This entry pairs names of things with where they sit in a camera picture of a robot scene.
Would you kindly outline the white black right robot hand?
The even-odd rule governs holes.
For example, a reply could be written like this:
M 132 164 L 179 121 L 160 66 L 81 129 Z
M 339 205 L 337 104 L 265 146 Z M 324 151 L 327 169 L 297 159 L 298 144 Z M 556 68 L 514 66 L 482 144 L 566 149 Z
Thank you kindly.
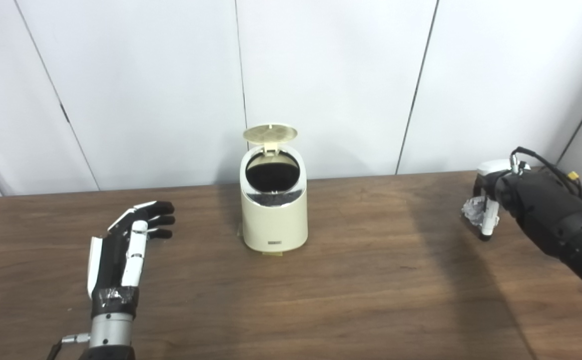
M 477 210 L 481 219 L 479 238 L 483 242 L 491 240 L 499 223 L 499 211 L 504 209 L 513 218 L 519 218 L 526 212 L 518 185 L 531 167 L 514 156 L 512 159 L 486 161 L 477 168 L 473 186 L 473 197 L 480 200 Z

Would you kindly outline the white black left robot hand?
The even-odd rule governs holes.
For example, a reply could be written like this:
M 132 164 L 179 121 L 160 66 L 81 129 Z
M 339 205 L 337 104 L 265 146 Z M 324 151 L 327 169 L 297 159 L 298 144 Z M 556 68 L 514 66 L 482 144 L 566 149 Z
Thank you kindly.
M 122 313 L 137 316 L 139 282 L 149 240 L 170 239 L 174 205 L 167 201 L 140 203 L 125 210 L 102 237 L 90 240 L 87 291 L 90 317 Z

